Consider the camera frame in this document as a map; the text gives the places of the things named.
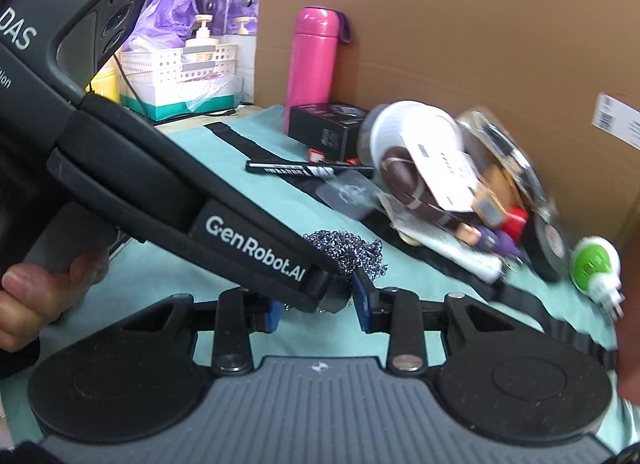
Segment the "person's left hand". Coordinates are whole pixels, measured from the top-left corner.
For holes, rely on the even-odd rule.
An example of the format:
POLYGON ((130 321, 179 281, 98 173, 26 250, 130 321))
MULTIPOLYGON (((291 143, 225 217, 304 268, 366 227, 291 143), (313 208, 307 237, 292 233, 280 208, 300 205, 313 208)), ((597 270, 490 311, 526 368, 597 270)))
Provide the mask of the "person's left hand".
POLYGON ((1 349, 15 352, 84 298, 108 270, 108 252, 77 258, 65 273, 51 274, 40 265, 12 265, 1 279, 1 349))

